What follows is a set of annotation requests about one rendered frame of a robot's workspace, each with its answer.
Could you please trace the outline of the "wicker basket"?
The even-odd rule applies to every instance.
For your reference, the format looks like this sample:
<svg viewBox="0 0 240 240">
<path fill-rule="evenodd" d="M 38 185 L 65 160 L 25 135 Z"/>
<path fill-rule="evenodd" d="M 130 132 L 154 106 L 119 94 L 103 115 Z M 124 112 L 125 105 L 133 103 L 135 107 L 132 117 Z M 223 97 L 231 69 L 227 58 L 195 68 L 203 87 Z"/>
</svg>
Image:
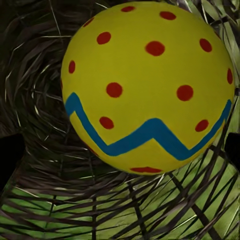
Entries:
<svg viewBox="0 0 240 240">
<path fill-rule="evenodd" d="M 181 238 L 180 240 L 201 240 L 201 238 L 203 236 L 205 236 L 206 233 L 209 233 L 212 240 L 225 240 L 227 237 L 229 237 L 229 235 L 234 231 L 234 229 L 237 228 L 238 225 L 240 224 L 240 220 L 239 220 L 238 223 L 233 227 L 233 229 L 227 235 L 229 228 L 231 227 L 233 221 L 236 218 L 236 215 L 238 214 L 238 212 L 240 210 L 240 205 L 238 206 L 238 208 L 232 218 L 232 221 L 229 224 L 228 229 L 226 230 L 223 238 L 221 238 L 217 234 L 217 231 L 214 229 L 213 226 L 240 196 L 240 191 L 239 191 L 223 207 L 225 201 L 228 198 L 229 193 L 231 192 L 235 182 L 237 181 L 238 176 L 240 176 L 240 172 L 237 171 L 233 175 L 233 177 L 231 177 L 231 179 L 223 186 L 223 188 L 219 191 L 219 193 L 216 196 L 214 196 L 214 198 L 212 200 L 211 200 L 211 198 L 212 198 L 214 191 L 215 191 L 218 183 L 220 182 L 228 164 L 231 164 L 232 166 L 234 166 L 234 168 L 236 168 L 236 166 L 234 165 L 234 163 L 231 161 L 231 159 L 229 158 L 229 156 L 226 154 L 226 152 L 224 150 L 225 149 L 224 140 L 225 140 L 225 136 L 227 134 L 230 122 L 233 119 L 233 113 L 234 113 L 235 107 L 237 105 L 239 96 L 240 96 L 240 88 L 235 88 L 234 95 L 238 96 L 238 97 L 235 101 L 235 104 L 234 104 L 234 101 L 232 102 L 231 112 L 228 116 L 228 119 L 227 119 L 224 127 L 222 128 L 222 134 L 218 141 L 218 144 L 217 144 L 217 139 L 215 139 L 214 142 L 204 151 L 203 157 L 199 160 L 201 162 L 200 162 L 199 168 L 197 170 L 197 173 L 196 173 L 194 179 L 185 188 L 183 188 L 183 186 L 181 184 L 183 183 L 184 179 L 189 175 L 189 173 L 196 166 L 195 165 L 192 168 L 192 170 L 188 172 L 193 160 L 190 162 L 190 165 L 189 165 L 184 177 L 182 178 L 182 180 L 180 182 L 178 181 L 178 179 L 176 178 L 175 175 L 178 174 L 179 171 L 183 167 L 179 168 L 175 175 L 172 174 L 172 172 L 174 172 L 174 170 L 163 173 L 158 178 L 156 178 L 157 174 L 144 175 L 141 179 L 135 181 L 134 183 L 131 183 L 131 180 L 134 180 L 135 178 L 138 178 L 142 175 L 132 174 L 132 173 L 124 172 L 122 170 L 93 175 L 93 171 L 92 171 L 93 169 L 97 169 L 100 167 L 106 167 L 109 165 L 100 165 L 99 166 L 98 164 L 102 163 L 103 160 L 101 160 L 100 158 L 95 158 L 95 159 L 91 158 L 91 157 L 95 156 L 95 154 L 90 155 L 91 150 L 89 149 L 89 147 L 86 144 L 84 144 L 84 142 L 81 140 L 81 138 L 68 138 L 71 135 L 76 135 L 77 132 L 74 129 L 74 127 L 72 126 L 72 123 L 70 120 L 60 117 L 61 113 L 64 113 L 65 115 L 68 115 L 68 114 L 65 110 L 64 104 L 62 105 L 61 109 L 57 109 L 59 106 L 61 106 L 61 104 L 63 102 L 63 99 L 61 96 L 62 89 L 61 89 L 61 84 L 57 85 L 56 83 L 53 82 L 54 78 L 56 78 L 56 77 L 59 77 L 59 79 L 61 79 L 61 69 L 60 68 L 62 66 L 62 62 L 58 65 L 55 65 L 55 63 L 60 60 L 63 60 L 63 57 L 50 59 L 46 53 L 68 47 L 69 42 L 72 40 L 73 35 L 61 35 L 60 30 L 78 31 L 81 27 L 80 25 L 64 24 L 64 23 L 84 24 L 89 19 L 91 19 L 93 16 L 95 16 L 99 13 L 98 11 L 93 9 L 94 0 L 92 0 L 91 7 L 89 7 L 87 5 L 74 5 L 74 4 L 58 4 L 58 5 L 53 6 L 51 0 L 6 0 L 6 1 L 8 4 L 6 4 L 2 8 L 0 8 L 0 12 L 3 11 L 4 9 L 8 8 L 8 6 L 10 6 L 13 9 L 13 11 L 15 12 L 15 16 L 17 16 L 17 18 L 12 20 L 12 22 L 7 26 L 7 29 L 0 36 L 0 48 L 2 47 L 2 45 L 4 44 L 6 39 L 12 34 L 12 32 L 17 28 L 17 26 L 21 22 L 25 28 L 22 30 L 22 32 L 19 34 L 19 36 L 16 38 L 16 41 L 13 43 L 13 45 L 9 49 L 7 56 L 3 60 L 2 64 L 0 64 L 0 79 L 1 79 L 3 72 L 6 68 L 6 65 L 11 57 L 5 77 L 4 77 L 3 91 L 0 87 L 0 111 L 2 110 L 5 113 L 6 119 L 8 120 L 10 129 L 12 131 L 10 131 L 9 128 L 7 127 L 7 124 L 5 123 L 5 120 L 3 119 L 3 117 L 0 113 L 0 139 L 7 137 L 7 135 L 4 131 L 4 128 L 6 128 L 7 131 L 11 135 L 18 134 L 19 132 L 17 132 L 14 127 L 14 124 L 15 124 L 19 128 L 20 132 L 22 132 L 22 135 L 25 135 L 30 140 L 30 142 L 38 149 L 33 148 L 28 143 L 28 141 L 24 139 L 25 146 L 32 148 L 36 152 L 33 154 L 26 147 L 26 152 L 24 153 L 24 155 L 29 157 L 30 160 L 27 162 L 23 159 L 23 157 L 21 158 L 20 161 L 25 163 L 26 166 L 24 168 L 22 168 L 18 163 L 17 167 L 15 168 L 14 172 L 12 173 L 11 177 L 8 180 L 8 182 L 10 183 L 9 184 L 10 188 L 8 190 L 6 188 L 3 188 L 2 192 L 0 193 L 0 216 L 4 217 L 6 219 L 12 220 L 13 222 L 16 222 L 18 224 L 23 225 L 23 226 L 17 226 L 17 225 L 12 225 L 12 224 L 0 223 L 1 228 L 4 228 L 4 229 L 7 229 L 7 230 L 17 233 L 17 234 L 15 234 L 15 233 L 0 232 L 0 238 L 4 238 L 4 239 L 8 239 L 8 240 L 59 240 L 59 239 L 65 239 L 65 238 L 78 236 L 78 235 L 82 235 L 82 234 L 85 235 L 87 233 L 92 232 L 92 234 L 91 234 L 92 240 L 96 240 L 96 231 L 100 231 L 100 230 L 104 230 L 104 229 L 109 230 L 111 228 L 120 227 L 120 226 L 124 226 L 124 225 L 118 225 L 118 226 L 115 225 L 113 227 L 103 228 L 103 229 L 96 229 L 97 226 L 101 225 L 105 221 L 112 220 L 111 218 L 117 216 L 118 214 L 125 211 L 126 209 L 133 208 L 133 207 L 135 208 L 137 220 L 133 223 L 125 224 L 125 225 L 129 225 L 129 226 L 127 226 L 123 230 L 119 231 L 117 234 L 109 237 L 107 240 L 116 240 L 118 237 L 126 234 L 128 231 L 134 229 L 138 225 L 140 226 L 140 231 L 138 231 L 137 233 L 134 233 L 131 236 L 124 237 L 123 240 L 131 240 L 135 236 L 138 236 L 141 234 L 142 234 L 142 237 L 135 239 L 135 240 L 149 240 L 150 238 L 153 238 L 155 236 L 162 234 L 161 236 L 159 236 L 155 239 L 155 240 L 159 240 L 159 239 L 165 237 L 166 235 L 170 234 L 177 228 L 181 227 L 185 223 L 189 222 L 191 219 L 194 219 L 195 217 L 196 218 L 182 232 L 182 234 L 180 236 L 182 236 L 186 230 L 188 230 L 191 226 L 193 226 L 194 223 L 198 219 L 200 219 L 201 223 L 204 226 L 201 227 L 200 229 L 190 233 L 189 235 Z M 109 4 L 110 7 L 113 7 L 113 6 L 116 6 L 119 4 L 123 4 L 123 3 L 137 2 L 137 1 L 159 2 L 159 0 L 105 0 L 105 1 Z M 164 0 L 164 1 L 167 4 L 173 5 L 169 0 Z M 178 7 L 185 9 L 189 12 L 192 12 L 190 7 L 188 6 L 188 3 L 186 0 L 173 0 L 173 1 L 178 5 Z M 36 3 L 36 2 L 38 2 L 38 3 Z M 44 5 L 48 2 L 50 3 L 49 8 L 44 8 L 41 10 L 34 11 L 35 9 L 41 7 L 42 5 Z M 210 2 L 210 4 L 214 7 L 215 11 L 218 14 L 219 20 L 215 21 L 204 10 L 202 0 L 191 0 L 191 2 L 195 5 L 195 8 L 197 8 L 197 10 L 201 13 L 202 19 L 207 24 L 209 24 L 217 32 L 217 34 L 219 36 L 220 36 L 220 30 L 221 30 L 221 27 L 219 24 L 222 24 L 222 26 L 226 32 L 226 35 L 227 35 L 227 30 L 226 30 L 224 23 L 229 22 L 229 25 L 230 25 L 233 35 L 234 35 L 233 36 L 233 38 L 234 38 L 233 50 L 231 48 L 231 44 L 230 44 L 228 35 L 227 35 L 227 38 L 228 38 L 230 49 L 231 49 L 232 55 L 233 55 L 233 65 L 232 66 L 234 68 L 234 63 L 236 63 L 235 62 L 235 40 L 236 40 L 238 49 L 240 51 L 240 30 L 239 30 L 239 26 L 237 24 L 237 19 L 240 19 L 240 8 L 236 10 L 236 7 L 231 2 L 231 0 L 221 0 L 222 5 L 224 7 L 224 11 L 226 13 L 226 16 L 221 18 L 220 14 L 222 16 L 223 16 L 223 14 L 216 7 L 214 0 L 208 0 L 208 2 Z M 31 3 L 36 3 L 36 4 L 28 7 L 27 9 L 25 9 L 21 12 L 19 12 L 16 8 L 16 7 L 24 6 L 24 5 L 31 4 Z M 90 13 L 59 10 L 59 9 L 64 9 L 64 8 L 81 8 L 81 7 L 90 9 Z M 50 11 L 52 11 L 52 12 L 50 12 Z M 50 13 L 48 13 L 44 16 L 47 16 L 47 15 L 53 13 L 55 19 L 44 22 L 44 23 L 40 23 L 40 24 L 37 24 L 34 26 L 30 26 L 30 27 L 27 26 L 26 23 L 24 22 L 24 18 L 27 16 L 32 16 L 32 15 L 41 14 L 41 13 L 45 13 L 45 12 L 50 12 Z M 61 16 L 70 17 L 70 18 L 57 18 L 55 13 L 57 13 Z M 41 37 L 35 38 L 41 34 L 46 34 L 46 33 L 55 32 L 55 31 L 59 31 L 60 35 L 41 36 Z M 53 37 L 59 37 L 59 38 L 51 40 L 51 38 L 53 38 Z M 50 46 L 54 42 L 63 42 L 63 41 L 64 41 L 64 43 Z M 69 41 L 69 42 L 66 42 L 66 41 Z M 11 65 L 11 61 L 13 58 L 14 50 L 21 47 L 22 45 L 25 45 L 25 47 L 22 51 L 22 55 L 20 56 L 19 60 L 17 60 L 17 63 L 15 64 L 11 73 L 9 74 L 9 76 L 10 76 L 13 73 L 13 71 L 18 67 L 18 65 L 21 63 L 21 67 L 20 67 L 20 70 L 19 70 L 19 73 L 17 76 L 17 80 L 16 80 L 14 100 L 13 100 L 13 94 L 12 94 L 12 90 L 11 90 L 11 86 L 10 86 L 10 82 L 9 82 L 8 71 L 10 70 L 10 65 Z M 62 49 L 59 51 L 59 53 L 65 53 L 65 51 L 66 51 L 66 49 Z M 34 63 L 32 63 L 31 67 L 27 67 L 26 64 L 27 64 L 28 60 L 30 60 L 32 57 L 37 55 L 39 52 L 41 52 L 41 53 L 36 58 Z M 46 58 L 48 59 L 49 62 L 45 65 L 45 67 L 42 69 L 42 71 L 38 74 L 37 71 L 38 71 L 41 63 L 45 59 L 44 58 L 42 60 L 42 58 L 44 56 L 46 56 Z M 48 72 L 50 72 L 50 70 L 49 70 L 46 73 L 45 77 L 41 76 L 41 73 L 43 73 L 45 70 L 50 68 L 50 66 L 52 66 L 52 68 L 50 70 L 54 69 L 54 71 L 55 71 L 54 74 L 49 79 L 47 79 Z M 28 70 L 25 72 L 25 74 L 23 76 L 24 70 L 26 68 L 28 68 Z M 35 81 L 34 81 L 35 74 L 38 74 L 38 76 L 35 78 Z M 30 80 L 29 80 L 28 88 L 21 87 L 25 83 L 25 81 L 27 80 L 27 78 L 29 76 L 30 76 Z M 40 76 L 43 78 L 43 80 L 40 83 L 37 90 L 35 90 L 35 84 Z M 33 84 L 33 81 L 34 81 L 34 84 Z M 51 84 L 54 84 L 55 86 L 58 87 L 58 91 L 57 91 L 56 95 L 47 93 L 47 90 L 49 89 Z M 26 99 L 20 92 L 19 88 L 27 90 Z M 15 106 L 15 97 L 16 97 L 17 92 L 19 93 L 20 99 L 22 101 L 22 105 Z M 35 93 L 37 93 L 36 103 L 35 103 Z M 31 94 L 34 105 L 29 104 L 30 94 Z M 9 103 L 10 103 L 9 107 L 6 104 L 6 95 L 8 95 L 8 99 L 9 99 Z M 54 102 L 52 105 L 53 109 L 47 108 L 47 96 L 54 99 Z M 233 107 L 233 104 L 234 104 L 234 107 Z M 21 107 L 24 107 L 26 117 L 23 114 L 21 114 L 20 111 L 18 110 L 18 108 L 21 108 Z M 46 121 L 48 124 L 51 125 L 51 128 L 49 126 L 46 126 L 45 124 L 39 122 L 39 119 L 37 118 L 37 116 L 34 113 L 32 108 L 35 109 L 37 116 L 39 116 L 39 119 L 43 119 L 44 121 Z M 15 117 L 11 113 L 10 109 L 13 110 Z M 23 128 L 21 126 L 21 124 L 18 120 L 18 114 L 17 114 L 16 110 L 20 113 L 20 115 L 24 118 L 24 120 L 29 124 L 29 126 L 33 129 L 33 131 L 36 134 L 37 134 L 37 132 L 35 131 L 35 129 L 46 136 L 44 140 L 41 140 L 39 136 L 38 137 L 35 136 L 34 134 L 32 134 L 28 130 L 26 130 L 26 128 Z M 43 114 L 43 116 L 39 115 L 38 110 Z M 49 110 L 49 111 L 46 113 L 45 110 Z M 52 112 L 52 111 L 58 111 L 59 113 L 57 116 L 53 116 L 53 115 L 50 115 L 50 112 Z M 31 123 L 29 121 L 28 114 L 30 114 L 30 116 L 35 119 L 35 122 L 38 122 L 41 125 L 41 127 L 45 131 L 48 131 L 49 133 L 45 133 L 40 128 L 35 126 L 34 123 Z M 54 122 L 50 123 L 48 120 L 43 118 L 44 116 L 48 119 L 53 120 Z M 55 125 L 56 123 L 59 123 L 62 126 L 66 127 L 67 133 L 64 132 L 63 130 L 61 130 L 60 128 L 58 128 Z M 70 130 L 72 130 L 73 133 L 70 133 Z M 239 127 L 235 134 L 240 135 L 240 122 L 239 122 Z M 55 142 L 59 143 L 60 145 L 51 144 L 51 143 L 47 142 L 46 141 L 47 138 L 54 140 Z M 79 146 L 68 146 L 67 145 L 67 144 L 79 144 L 79 143 L 84 144 L 84 148 L 79 147 Z M 217 144 L 217 146 L 216 146 L 216 144 Z M 64 149 L 64 151 L 65 151 L 65 149 L 74 150 L 74 151 L 70 151 L 70 152 L 66 152 L 66 153 L 60 152 L 52 146 L 62 148 L 62 149 Z M 39 149 L 50 151 L 50 152 L 55 153 L 56 155 L 62 156 L 62 161 L 51 159 L 50 157 L 41 153 L 39 151 Z M 209 164 L 198 174 L 198 171 L 200 170 L 201 165 L 203 164 L 204 159 L 210 150 L 213 151 L 212 158 L 211 158 Z M 49 159 L 36 158 L 35 155 L 37 152 L 39 152 L 41 155 L 43 155 Z M 80 153 L 86 153 L 87 157 L 75 155 L 75 154 L 80 154 Z M 63 161 L 63 156 L 69 156 L 69 157 L 80 158 L 80 159 L 72 160 L 72 161 Z M 215 166 L 218 156 L 223 158 L 224 162 L 222 164 L 221 170 L 219 172 L 217 172 L 217 174 L 215 174 L 214 177 L 209 181 L 210 175 L 213 171 L 213 168 Z M 38 162 L 41 165 L 30 164 L 30 162 L 32 160 Z M 58 167 L 54 167 L 51 164 L 48 164 L 44 161 L 55 162 L 55 163 L 58 163 L 61 165 L 60 165 L 60 168 L 58 168 Z M 62 168 L 62 165 L 80 166 L 80 167 Z M 45 175 L 40 174 L 40 173 L 25 171 L 27 166 L 30 166 L 31 168 L 33 168 L 39 172 L 42 172 Z M 55 176 L 50 173 L 44 172 L 42 170 L 58 173 L 59 175 Z M 91 175 L 90 176 L 61 176 L 61 173 L 72 172 L 72 171 L 84 171 L 84 170 L 90 170 Z M 120 173 L 117 173 L 117 172 L 120 172 Z M 201 183 L 199 184 L 199 186 L 197 187 L 196 191 L 193 194 L 188 195 L 188 192 L 190 191 L 191 187 L 197 182 L 197 180 L 203 175 L 204 172 L 205 172 L 204 177 L 203 177 Z M 106 180 L 98 181 L 102 178 L 108 177 L 109 175 L 112 175 L 115 173 L 117 173 L 117 174 Z M 103 176 L 94 179 L 95 176 L 100 176 L 100 175 L 103 175 Z M 161 181 L 168 175 L 171 179 L 169 181 L 166 181 L 163 184 L 159 185 L 161 183 Z M 43 177 L 43 178 L 39 178 L 39 177 Z M 91 181 L 78 180 L 78 179 L 90 178 L 90 177 L 92 177 Z M 44 178 L 56 179 L 56 181 L 50 180 L 50 179 L 44 179 Z M 169 201 L 166 204 L 159 207 L 164 202 L 163 201 L 154 211 L 152 211 L 151 213 L 142 217 L 141 211 L 143 211 L 152 202 L 152 200 L 164 189 L 164 187 L 171 180 L 174 182 L 174 184 L 176 186 L 170 190 L 171 193 L 164 200 L 166 200 L 177 188 L 179 189 L 180 193 L 174 199 L 172 199 L 171 201 Z M 209 194 L 209 197 L 207 198 L 207 200 L 203 206 L 203 209 L 200 210 L 195 202 L 201 197 L 201 195 L 213 183 L 214 180 L 215 180 L 215 183 Z M 144 186 L 136 189 L 142 182 L 145 182 L 145 181 L 147 181 L 147 183 Z M 213 219 L 212 220 L 210 219 L 211 221 L 209 221 L 207 219 L 207 217 L 205 216 L 204 212 L 215 201 L 215 199 L 222 193 L 222 191 L 228 186 L 228 184 L 231 181 L 232 181 L 232 183 L 230 184 L 229 189 L 227 190 L 227 193 L 225 194 L 223 200 L 221 201 L 217 212 L 214 214 Z M 6 184 L 8 184 L 8 182 Z M 128 186 L 120 191 L 112 191 L 112 190 L 118 188 L 119 186 L 123 185 L 124 183 L 127 183 Z M 153 184 L 154 184 L 154 186 L 150 188 L 150 191 L 148 191 L 147 193 L 136 198 L 143 190 L 147 189 L 149 186 L 151 186 Z M 155 190 L 157 190 L 158 188 L 163 186 L 164 184 L 165 184 L 165 186 L 155 195 L 155 197 L 143 208 L 143 210 L 140 210 L 139 206 L 141 206 L 143 204 L 143 202 L 148 198 L 148 196 L 152 192 L 154 192 Z M 12 190 L 14 188 L 24 191 L 26 193 L 29 193 L 35 197 L 17 195 L 12 192 Z M 127 196 L 125 196 L 124 198 L 111 199 L 122 192 L 128 192 L 128 191 L 130 193 Z M 53 198 L 52 199 L 51 198 L 43 198 L 43 197 L 35 195 L 34 193 L 53 196 Z M 97 197 L 103 197 L 103 196 L 107 196 L 107 195 L 111 195 L 111 194 L 113 196 L 110 197 L 109 199 L 97 201 Z M 66 197 L 66 198 L 68 197 L 71 199 L 56 200 L 56 197 Z M 13 202 L 12 200 L 10 200 L 10 198 L 24 200 L 28 203 L 31 203 L 33 205 L 36 205 L 36 206 L 42 208 L 42 209 L 19 205 L 19 204 Z M 131 202 L 129 202 L 125 205 L 120 205 L 121 203 L 129 200 L 130 198 L 132 198 Z M 82 201 L 82 200 L 91 200 L 91 202 L 76 203 L 76 202 Z M 42 206 L 37 205 L 36 203 L 33 203 L 32 201 L 48 202 L 49 204 L 51 204 L 51 209 L 48 210 Z M 99 207 L 102 204 L 114 202 L 114 201 L 117 201 L 117 202 L 108 208 L 96 209 L 96 207 Z M 54 206 L 65 205 L 67 203 L 68 204 L 76 204 L 76 205 L 52 211 Z M 14 208 L 16 210 L 19 210 L 23 213 L 7 212 L 2 209 L 3 205 L 7 205 L 7 206 Z M 85 211 L 85 212 L 81 212 L 81 213 L 65 212 L 65 211 L 69 211 L 69 210 L 81 209 L 81 208 L 91 207 L 91 206 L 93 208 L 90 211 Z M 145 226 L 144 223 L 147 220 L 154 217 L 155 214 L 161 212 L 166 207 L 167 207 L 167 209 L 159 216 L 159 218 L 155 219 L 153 222 L 151 222 L 147 226 Z M 222 207 L 223 207 L 223 209 L 222 209 Z M 170 222 L 168 222 L 165 227 L 161 227 L 155 231 L 152 231 L 168 215 L 170 215 L 171 213 L 173 213 L 181 208 L 183 208 L 183 209 L 177 215 L 175 215 L 175 217 Z M 193 209 L 195 215 L 191 216 L 186 221 L 183 221 L 179 225 L 177 225 L 177 222 L 187 213 L 187 211 L 190 208 Z M 48 216 L 41 215 L 41 214 L 35 214 L 28 209 L 50 211 L 50 214 Z M 110 213 L 107 216 L 96 221 L 96 217 L 98 217 L 100 214 L 107 213 L 107 212 L 112 212 L 112 213 Z M 135 213 L 135 212 L 133 212 L 133 213 Z M 72 214 L 72 215 L 65 217 L 65 218 L 51 218 L 50 216 L 52 213 L 64 213 L 64 214 L 66 213 L 66 214 Z M 129 214 L 133 214 L 133 213 L 129 213 Z M 92 217 L 92 221 L 70 220 L 70 219 L 74 219 L 74 218 L 88 217 L 88 216 Z M 38 226 L 32 222 L 29 222 L 27 220 L 36 220 L 36 221 L 38 220 L 38 221 L 44 221 L 47 223 L 44 226 L 45 228 L 41 228 L 40 226 Z M 73 225 L 73 226 L 67 226 L 67 227 L 61 227 L 61 228 L 47 230 L 46 226 L 48 225 L 48 223 L 51 223 L 51 222 L 69 224 L 69 225 Z M 155 224 L 150 228 L 149 231 L 147 231 L 146 228 L 149 227 L 150 225 L 152 225 L 153 223 L 155 223 Z M 83 232 L 83 233 L 74 233 L 69 236 L 43 238 L 45 233 L 66 234 L 68 232 L 60 232 L 60 231 L 56 231 L 56 230 L 63 230 L 63 229 L 69 229 L 69 228 L 75 228 L 75 227 L 76 228 L 77 227 L 92 227 L 92 231 Z M 16 230 L 13 228 L 39 231 L 39 232 L 43 232 L 43 234 L 42 234 L 42 237 L 40 238 L 40 237 L 32 236 L 25 232 L 20 232 L 19 230 Z M 236 240 L 240 240 L 240 235 L 238 236 L 238 238 Z"/>
</svg>

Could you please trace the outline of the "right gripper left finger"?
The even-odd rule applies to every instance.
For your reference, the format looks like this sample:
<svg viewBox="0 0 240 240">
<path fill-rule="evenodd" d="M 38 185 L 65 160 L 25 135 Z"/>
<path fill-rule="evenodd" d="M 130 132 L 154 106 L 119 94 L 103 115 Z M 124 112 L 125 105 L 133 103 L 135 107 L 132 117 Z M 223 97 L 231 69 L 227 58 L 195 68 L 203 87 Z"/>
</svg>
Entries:
<svg viewBox="0 0 240 240">
<path fill-rule="evenodd" d="M 0 139 L 0 194 L 26 152 L 22 133 Z"/>
</svg>

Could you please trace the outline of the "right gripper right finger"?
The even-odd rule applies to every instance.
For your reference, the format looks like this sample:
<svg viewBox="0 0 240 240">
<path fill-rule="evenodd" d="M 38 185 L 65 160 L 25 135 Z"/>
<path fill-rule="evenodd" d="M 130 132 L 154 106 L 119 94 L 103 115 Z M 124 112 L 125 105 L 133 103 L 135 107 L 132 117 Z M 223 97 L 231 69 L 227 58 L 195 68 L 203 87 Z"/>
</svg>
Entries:
<svg viewBox="0 0 240 240">
<path fill-rule="evenodd" d="M 240 172 L 240 135 L 233 132 L 229 133 L 224 151 Z"/>
</svg>

